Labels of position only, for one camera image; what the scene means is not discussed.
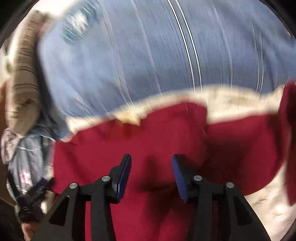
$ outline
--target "blue fabric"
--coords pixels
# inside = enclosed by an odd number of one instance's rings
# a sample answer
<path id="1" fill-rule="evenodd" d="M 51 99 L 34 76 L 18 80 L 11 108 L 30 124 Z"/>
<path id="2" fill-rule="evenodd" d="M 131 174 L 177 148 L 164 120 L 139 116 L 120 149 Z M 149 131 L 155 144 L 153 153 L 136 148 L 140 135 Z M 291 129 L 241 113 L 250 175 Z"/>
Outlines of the blue fabric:
<path id="1" fill-rule="evenodd" d="M 296 79 L 295 39 L 259 0 L 83 0 L 38 54 L 63 116 L 210 84 L 268 93 Z"/>

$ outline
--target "silver screw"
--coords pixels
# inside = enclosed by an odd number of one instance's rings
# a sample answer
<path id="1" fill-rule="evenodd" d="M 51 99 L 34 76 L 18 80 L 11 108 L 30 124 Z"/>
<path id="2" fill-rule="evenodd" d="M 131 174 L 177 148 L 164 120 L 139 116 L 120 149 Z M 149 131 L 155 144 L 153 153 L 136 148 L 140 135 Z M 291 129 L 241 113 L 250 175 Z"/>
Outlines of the silver screw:
<path id="1" fill-rule="evenodd" d="M 196 175 L 196 176 L 193 177 L 193 179 L 199 182 L 199 181 L 202 180 L 202 177 L 199 176 L 199 175 Z"/>
<path id="2" fill-rule="evenodd" d="M 71 184 L 69 185 L 69 187 L 70 187 L 71 189 L 75 189 L 75 188 L 77 187 L 77 183 L 71 183 Z"/>
<path id="3" fill-rule="evenodd" d="M 228 188 L 234 188 L 234 184 L 233 184 L 233 183 L 226 183 L 226 186 L 227 186 Z"/>
<path id="4" fill-rule="evenodd" d="M 102 177 L 102 181 L 103 182 L 107 182 L 107 181 L 109 181 L 110 180 L 110 177 L 109 176 L 103 176 Z"/>

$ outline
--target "red cloth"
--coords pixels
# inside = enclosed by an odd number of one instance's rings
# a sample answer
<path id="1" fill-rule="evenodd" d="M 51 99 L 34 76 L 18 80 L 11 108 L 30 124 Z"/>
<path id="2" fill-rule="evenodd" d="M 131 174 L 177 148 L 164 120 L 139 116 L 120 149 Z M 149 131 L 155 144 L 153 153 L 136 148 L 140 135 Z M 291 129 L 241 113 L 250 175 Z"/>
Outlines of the red cloth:
<path id="1" fill-rule="evenodd" d="M 276 115 L 206 125 L 204 107 L 181 103 L 149 114 L 141 126 L 108 121 L 79 132 L 69 143 L 56 143 L 53 191 L 61 193 L 71 182 L 94 182 L 131 154 L 125 196 L 111 206 L 118 241 L 185 239 L 192 207 L 178 195 L 173 154 L 183 154 L 196 174 L 215 183 L 233 182 L 244 195 L 266 186 L 288 158 L 293 171 L 287 174 L 288 194 L 295 203 L 295 106 L 296 86 L 289 85 Z M 87 241 L 89 215 L 87 205 Z"/>

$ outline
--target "hand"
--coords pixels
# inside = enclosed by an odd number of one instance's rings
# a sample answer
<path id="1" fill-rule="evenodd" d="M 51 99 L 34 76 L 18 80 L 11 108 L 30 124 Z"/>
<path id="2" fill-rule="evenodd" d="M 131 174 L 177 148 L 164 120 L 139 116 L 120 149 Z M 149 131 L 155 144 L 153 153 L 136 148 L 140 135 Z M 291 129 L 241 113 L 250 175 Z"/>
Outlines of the hand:
<path id="1" fill-rule="evenodd" d="M 29 223 L 22 223 L 21 227 L 22 227 L 22 231 L 24 233 L 25 236 L 25 240 L 26 241 L 31 241 L 34 232 L 39 228 L 39 223 L 37 222 L 29 222 Z"/>

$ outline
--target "red garment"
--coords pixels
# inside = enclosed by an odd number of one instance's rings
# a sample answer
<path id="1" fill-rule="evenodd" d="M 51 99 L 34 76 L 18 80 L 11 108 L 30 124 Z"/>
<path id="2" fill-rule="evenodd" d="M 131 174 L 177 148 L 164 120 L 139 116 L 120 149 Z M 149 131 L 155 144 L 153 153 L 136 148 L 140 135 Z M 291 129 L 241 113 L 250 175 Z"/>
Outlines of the red garment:
<path id="1" fill-rule="evenodd" d="M 53 191 L 61 193 L 71 182 L 94 182 L 131 154 L 125 196 L 111 206 L 118 241 L 185 240 L 192 207 L 178 195 L 173 154 L 183 154 L 196 174 L 214 183 L 233 182 L 244 195 L 266 186 L 289 157 L 294 175 L 287 174 L 288 195 L 295 203 L 295 106 L 296 86 L 289 85 L 276 115 L 206 125 L 206 108 L 181 103 L 149 114 L 141 126 L 108 121 L 79 132 L 69 143 L 56 143 Z M 87 205 L 87 241 L 89 215 Z"/>

